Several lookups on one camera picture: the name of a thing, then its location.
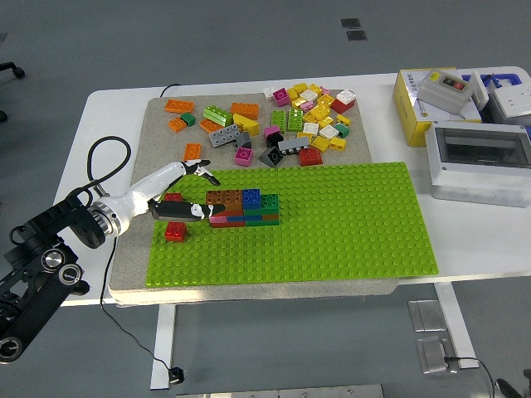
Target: yellow lego brick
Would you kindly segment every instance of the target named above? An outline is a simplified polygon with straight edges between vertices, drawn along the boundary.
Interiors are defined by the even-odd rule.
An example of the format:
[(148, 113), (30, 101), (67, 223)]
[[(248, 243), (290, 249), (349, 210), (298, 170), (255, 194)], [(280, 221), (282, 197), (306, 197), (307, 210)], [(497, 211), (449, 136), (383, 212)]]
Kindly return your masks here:
[(329, 147), (330, 149), (335, 149), (336, 151), (344, 151), (346, 145), (347, 145), (346, 139), (334, 137), (330, 140)]
[(317, 120), (323, 120), (330, 114), (330, 109), (324, 105), (317, 105), (315, 108), (310, 110), (310, 113), (317, 118)]
[(334, 98), (331, 97), (331, 96), (328, 95), (328, 94), (321, 95), (321, 96), (317, 99), (317, 103), (318, 103), (318, 104), (324, 105), (324, 106), (326, 106), (327, 108), (329, 108), (330, 105), (331, 105), (333, 102), (334, 102)]
[(307, 123), (317, 123), (319, 122), (319, 119), (317, 119), (315, 116), (313, 116), (310, 112), (305, 114), (302, 119)]
[(326, 118), (324, 118), (323, 120), (320, 120), (319, 122), (317, 122), (319, 124), (319, 127), (324, 129), (326, 126), (328, 126), (329, 124), (331, 124), (334, 120), (327, 116)]
[(306, 99), (304, 99), (304, 98), (297, 98), (295, 101), (293, 101), (293, 102), (291, 103), (291, 107), (292, 107), (292, 108), (295, 108), (295, 109), (299, 109), (300, 106), (301, 106), (302, 104), (305, 104), (306, 102), (308, 102), (308, 101), (307, 101)]
[(304, 93), (308, 89), (308, 86), (306, 83), (299, 83), (294, 85), (293, 88), (297, 91), (297, 94), (300, 95), (300, 93)]
[(247, 131), (251, 137), (260, 134), (260, 126), (254, 120), (248, 119), (240, 114), (233, 114), (232, 119), (241, 131)]
[(317, 148), (319, 151), (324, 153), (330, 145), (330, 140), (323, 138), (321, 136), (318, 136), (311, 144), (310, 147)]
[(315, 138), (315, 136), (312, 133), (305, 133), (304, 131), (297, 133), (297, 138), (303, 138), (303, 137), (308, 137), (308, 140), (310, 142), (312, 142), (312, 139)]
[(345, 126), (350, 125), (350, 119), (345, 118), (342, 114), (338, 114), (338, 122), (343, 123)]
[(288, 92), (288, 95), (290, 96), (290, 100), (295, 101), (299, 98), (299, 95), (297, 94), (297, 90), (291, 87), (290, 89), (286, 90)]
[(323, 91), (321, 90), (321, 88), (315, 84), (311, 84), (309, 85), (308, 87), (310, 90), (312, 90), (313, 92), (315, 92), (315, 94), (317, 94), (317, 96), (321, 96), (321, 94), (323, 94)]

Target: table leg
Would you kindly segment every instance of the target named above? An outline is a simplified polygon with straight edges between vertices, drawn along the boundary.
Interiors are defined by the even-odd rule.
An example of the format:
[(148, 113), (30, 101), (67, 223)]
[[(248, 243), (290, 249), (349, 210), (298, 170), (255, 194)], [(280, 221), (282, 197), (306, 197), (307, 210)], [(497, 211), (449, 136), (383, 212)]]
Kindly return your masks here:
[[(175, 329), (175, 304), (158, 306), (157, 334), (155, 335), (154, 354), (171, 368), (173, 351), (173, 332)], [(159, 361), (153, 360), (151, 371), (151, 390), (167, 390), (169, 388), (168, 370)]]
[[(475, 357), (472, 341), (466, 329), (465, 320), (463, 319), (459, 303), (457, 303), (457, 297), (455, 296), (451, 282), (440, 282), (434, 285), (442, 313), (446, 320), (448, 333), (454, 346), (455, 356)], [(459, 367), (461, 369), (467, 369), (479, 367), (479, 364), (477, 361), (465, 359), (459, 361)]]

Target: robotic arm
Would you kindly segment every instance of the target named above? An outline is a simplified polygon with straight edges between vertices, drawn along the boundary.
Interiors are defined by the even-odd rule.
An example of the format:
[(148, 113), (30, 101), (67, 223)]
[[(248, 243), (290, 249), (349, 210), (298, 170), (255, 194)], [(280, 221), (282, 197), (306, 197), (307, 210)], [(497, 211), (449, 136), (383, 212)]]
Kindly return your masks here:
[[(82, 280), (78, 257), (57, 234), (70, 227), (91, 249), (103, 245), (106, 236), (124, 234), (131, 220), (151, 211), (158, 220), (200, 221), (225, 210), (223, 205), (160, 202), (163, 193), (186, 175), (220, 182), (204, 167), (207, 160), (175, 162), (134, 184), (123, 195), (102, 196), (91, 206), (77, 194), (32, 218), (12, 231), (16, 245), (5, 254), (12, 271), (0, 280), (0, 363), (16, 361), (69, 294), (83, 295), (90, 286)], [(22, 242), (13, 239), (14, 232)], [(13, 291), (20, 283), (23, 293)]]

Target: green baseplate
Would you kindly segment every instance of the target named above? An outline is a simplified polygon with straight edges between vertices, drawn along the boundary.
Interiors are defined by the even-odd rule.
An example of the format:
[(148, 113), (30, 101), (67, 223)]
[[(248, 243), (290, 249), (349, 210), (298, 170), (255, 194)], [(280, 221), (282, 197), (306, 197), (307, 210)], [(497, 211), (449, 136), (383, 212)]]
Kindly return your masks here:
[[(166, 242), (156, 221), (146, 286), (263, 284), (437, 274), (405, 163), (217, 171), (221, 189), (278, 193), (279, 226), (188, 223)], [(169, 192), (204, 203), (207, 180), (185, 177)]]

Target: white table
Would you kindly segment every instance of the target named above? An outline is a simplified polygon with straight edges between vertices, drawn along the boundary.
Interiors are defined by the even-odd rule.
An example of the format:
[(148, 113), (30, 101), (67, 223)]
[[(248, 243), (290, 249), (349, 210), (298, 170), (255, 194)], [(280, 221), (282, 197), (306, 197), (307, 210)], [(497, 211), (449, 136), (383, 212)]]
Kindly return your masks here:
[[(516, 67), (479, 71), (516, 73), (523, 81), (531, 81), (524, 70)], [(463, 70), (463, 73), (470, 73), (470, 70)], [(435, 276), (404, 278), (400, 283), (446, 283), (436, 285), (438, 293), (449, 300), (446, 308), (455, 308), (455, 295), (448, 284), (452, 281), (531, 275), (531, 208), (434, 199), (430, 194), (431, 180), (426, 149), (406, 145), (392, 99), (396, 78), (397, 74), (393, 73), (179, 86), (169, 89), (165, 95), (184, 97), (251, 94), (260, 93), (267, 87), (291, 87), (300, 82), (313, 82), (332, 90), (352, 90), (358, 99), (373, 161), (407, 164), (440, 271)], [(146, 105), (151, 99), (159, 97), (162, 89), (106, 90), (90, 95), (57, 190), (56, 202), (73, 188), (87, 183), (86, 154), (98, 138), (117, 135), (126, 139), (132, 147), (133, 159), (135, 158)], [(102, 145), (94, 157), (95, 176), (101, 177), (112, 170), (121, 162), (123, 153), (124, 150), (118, 143)], [(133, 170), (134, 162), (129, 162), (118, 175), (103, 183), (104, 189), (111, 195), (125, 191), (130, 185)], [(98, 250), (91, 250), (84, 247), (69, 231), (63, 231), (61, 235), (80, 257), (79, 264), (85, 270), (84, 279), (92, 286), (86, 296), (69, 297), (65, 305), (98, 303), (112, 242), (108, 240)], [(446, 320), (450, 323), (450, 312), (447, 315)], [(470, 354), (470, 351), (458, 352), (458, 355), (464, 353)]]

